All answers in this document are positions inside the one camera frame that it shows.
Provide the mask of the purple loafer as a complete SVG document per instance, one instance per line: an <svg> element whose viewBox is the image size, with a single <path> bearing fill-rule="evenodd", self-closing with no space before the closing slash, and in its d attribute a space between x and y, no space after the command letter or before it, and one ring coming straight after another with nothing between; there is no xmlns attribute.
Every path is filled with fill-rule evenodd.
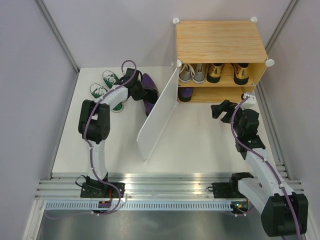
<svg viewBox="0 0 320 240"><path fill-rule="evenodd" d="M155 82L147 73L144 73L142 75L141 84L144 91L146 92L146 95L143 97L142 100L145 108L145 114L148 117L152 109L154 108L156 102L158 101L159 90Z"/></svg>
<svg viewBox="0 0 320 240"><path fill-rule="evenodd" d="M193 90L192 87L179 87L177 92L178 99L184 103L191 101Z"/></svg>

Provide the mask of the grey sneaker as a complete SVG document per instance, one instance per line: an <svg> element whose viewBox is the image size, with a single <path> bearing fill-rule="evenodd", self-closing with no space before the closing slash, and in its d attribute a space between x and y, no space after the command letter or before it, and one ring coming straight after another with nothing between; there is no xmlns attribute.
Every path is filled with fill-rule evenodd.
<svg viewBox="0 0 320 240"><path fill-rule="evenodd" d="M193 65L193 69L193 81L196 84L202 84L205 81L207 65L205 63L197 63Z"/></svg>
<svg viewBox="0 0 320 240"><path fill-rule="evenodd" d="M179 69L179 82L187 83L194 77L195 71L191 64L183 63Z"/></svg>

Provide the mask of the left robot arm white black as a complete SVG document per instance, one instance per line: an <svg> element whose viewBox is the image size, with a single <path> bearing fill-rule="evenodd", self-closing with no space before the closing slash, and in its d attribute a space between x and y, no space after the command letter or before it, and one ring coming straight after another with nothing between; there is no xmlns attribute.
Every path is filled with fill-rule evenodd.
<svg viewBox="0 0 320 240"><path fill-rule="evenodd" d="M81 105L78 132L89 150L89 172L82 184L81 198L122 198L123 183L109 181L105 163L105 144L111 130L111 112L131 98L146 101L148 94L158 94L157 87L146 73L128 68L121 78L113 73L102 77L105 86L92 92L93 100Z"/></svg>

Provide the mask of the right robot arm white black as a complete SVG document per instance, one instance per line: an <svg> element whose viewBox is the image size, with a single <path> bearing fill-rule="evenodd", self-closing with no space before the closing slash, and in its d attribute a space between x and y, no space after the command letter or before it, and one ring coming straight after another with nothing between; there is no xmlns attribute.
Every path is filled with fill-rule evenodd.
<svg viewBox="0 0 320 240"><path fill-rule="evenodd" d="M258 134L259 113L250 108L249 97L237 104L224 100L211 105L212 117L222 113L223 123L230 124L235 147L250 165L258 180L249 172L231 175L228 192L248 199L260 213L262 227L269 237L295 235L301 239L307 232L309 202L303 193L296 193L271 164L266 147Z"/></svg>

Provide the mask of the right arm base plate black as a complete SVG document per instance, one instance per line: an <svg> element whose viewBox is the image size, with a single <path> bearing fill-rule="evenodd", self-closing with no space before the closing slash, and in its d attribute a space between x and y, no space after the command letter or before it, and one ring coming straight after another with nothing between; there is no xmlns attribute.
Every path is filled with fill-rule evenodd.
<svg viewBox="0 0 320 240"><path fill-rule="evenodd" d="M238 196L228 182L214 182L211 187L215 199L235 199Z"/></svg>

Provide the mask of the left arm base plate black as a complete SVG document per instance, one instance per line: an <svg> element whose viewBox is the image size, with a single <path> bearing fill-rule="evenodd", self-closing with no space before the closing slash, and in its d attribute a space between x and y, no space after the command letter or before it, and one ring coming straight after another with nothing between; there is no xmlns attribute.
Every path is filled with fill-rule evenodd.
<svg viewBox="0 0 320 240"><path fill-rule="evenodd" d="M81 198L118 198L117 190L109 185L102 184L101 186L88 186L86 183L82 184L80 192Z"/></svg>

